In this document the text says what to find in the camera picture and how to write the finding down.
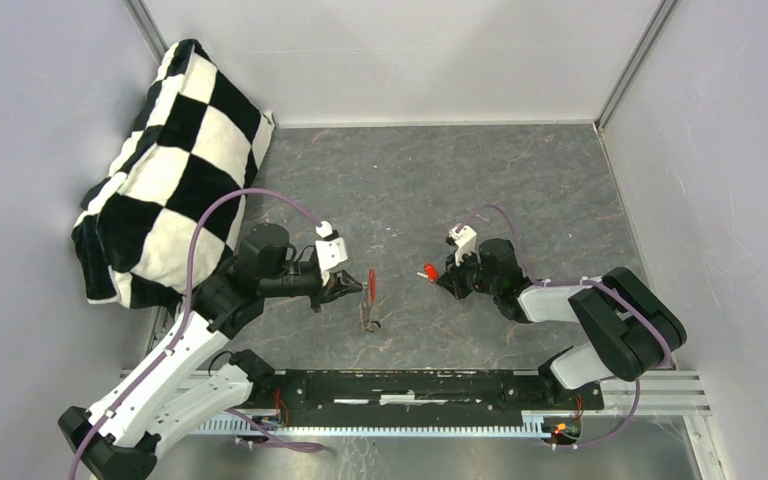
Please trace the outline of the key with red tag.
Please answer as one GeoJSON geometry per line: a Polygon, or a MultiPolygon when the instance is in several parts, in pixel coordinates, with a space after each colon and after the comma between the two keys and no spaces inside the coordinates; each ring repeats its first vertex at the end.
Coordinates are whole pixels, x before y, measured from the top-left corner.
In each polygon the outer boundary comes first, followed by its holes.
{"type": "Polygon", "coordinates": [[[418,275],[432,284],[436,284],[440,277],[438,270],[431,263],[425,263],[418,275]]]}

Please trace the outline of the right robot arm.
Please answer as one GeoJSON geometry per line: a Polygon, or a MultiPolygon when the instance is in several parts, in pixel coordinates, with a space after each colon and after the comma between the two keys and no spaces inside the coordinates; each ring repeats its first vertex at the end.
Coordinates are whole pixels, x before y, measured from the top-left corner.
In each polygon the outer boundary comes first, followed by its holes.
{"type": "Polygon", "coordinates": [[[462,300],[472,293],[492,298],[501,315],[525,324],[579,325],[586,343],[548,360],[537,382],[551,408],[572,401],[578,388],[608,378],[638,380],[668,365],[687,341],[681,321],[632,271],[617,267],[600,277],[575,281],[533,280],[517,261],[513,244],[489,239],[475,250],[456,248],[440,274],[429,279],[462,300]]]}

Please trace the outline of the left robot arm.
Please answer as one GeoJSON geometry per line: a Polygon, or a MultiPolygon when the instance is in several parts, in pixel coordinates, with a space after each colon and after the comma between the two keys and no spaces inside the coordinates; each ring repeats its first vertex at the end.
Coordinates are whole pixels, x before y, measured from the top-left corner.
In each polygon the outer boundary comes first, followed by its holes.
{"type": "Polygon", "coordinates": [[[259,224],[235,255],[184,299],[170,333],[111,392],[88,408],[71,407],[58,425],[74,464],[97,479],[145,479],[180,439],[221,412],[266,405],[273,379],[253,353],[238,352],[197,386],[180,389],[197,368],[259,317],[268,298],[306,297],[313,310],[360,282],[342,266],[346,242],[330,224],[317,230],[311,256],[299,261],[286,229],[259,224]]]}

